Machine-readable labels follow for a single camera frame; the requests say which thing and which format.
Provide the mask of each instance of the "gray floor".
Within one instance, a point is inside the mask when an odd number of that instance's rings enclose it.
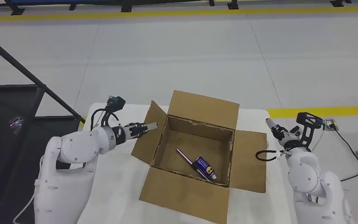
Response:
[[[242,108],[358,105],[354,14],[2,22],[0,33],[1,46],[82,115],[108,95],[168,105],[174,89]],[[0,59],[0,85],[18,83],[30,81]],[[37,114],[68,112],[46,97]],[[358,148],[357,118],[336,119]],[[323,136],[315,153],[340,178],[358,173],[334,133]],[[358,179],[343,186],[358,220]]]

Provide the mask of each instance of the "white table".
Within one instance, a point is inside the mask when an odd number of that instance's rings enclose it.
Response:
[[[90,129],[92,113],[106,104],[91,106],[83,130]],[[149,105],[127,104],[115,113],[122,125],[130,122],[143,122]],[[168,106],[161,106],[164,111]],[[238,130],[251,130],[267,133],[269,149],[275,150],[275,140],[265,123],[269,117],[266,110],[240,109],[237,121]],[[117,146],[113,151],[98,159],[95,181],[91,197],[78,224],[189,224],[211,223],[200,218],[162,208],[140,201],[139,195],[149,166],[132,157],[135,141]],[[285,194],[279,162],[267,163],[267,192],[265,194],[230,189],[227,223],[240,224],[290,224],[291,218]]]

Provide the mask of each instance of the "cardboard box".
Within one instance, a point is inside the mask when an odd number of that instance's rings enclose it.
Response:
[[[139,199],[216,223],[226,223],[229,188],[266,191],[266,133],[236,130],[239,104],[174,91],[166,114],[152,101],[145,123],[158,128],[139,138],[132,155],[150,165]],[[202,178],[192,161],[203,157],[217,179]]]

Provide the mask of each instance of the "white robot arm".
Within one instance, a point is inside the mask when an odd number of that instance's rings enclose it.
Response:
[[[301,138],[298,126],[288,131],[271,119],[266,120],[279,144],[284,147],[281,153],[286,154],[289,166],[288,178],[294,191],[298,224],[354,224],[339,178],[332,172],[322,171],[316,155],[308,148],[313,128],[320,127],[317,124],[322,120],[314,120],[317,117],[310,117],[308,113],[302,113],[302,116],[304,119],[300,124],[305,129]],[[310,137],[305,136],[307,128],[312,128]],[[312,196],[318,197],[320,202],[312,202]]]
[[[156,128],[157,123],[131,123],[124,127],[95,127],[91,132],[53,137],[46,147],[42,170],[35,181],[35,223],[76,224],[91,195],[99,154]],[[84,165],[77,169],[57,170],[57,160]]]

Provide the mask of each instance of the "yellow stripe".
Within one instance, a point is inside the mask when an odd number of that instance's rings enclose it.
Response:
[[[83,126],[84,126],[84,123],[79,122],[79,126],[80,126],[80,127],[83,127]]]
[[[84,20],[84,19],[113,19],[133,17],[162,17],[162,16],[216,16],[240,14],[304,14],[304,13],[350,13],[358,12],[358,7],[325,7],[325,8],[262,8],[242,10],[188,10],[188,11],[148,11],[129,13],[69,13],[58,15],[22,15],[0,16],[0,21],[23,20]]]
[[[271,118],[296,118],[299,112],[309,112],[321,118],[332,116],[357,116],[358,106],[334,106],[330,108],[268,109]]]

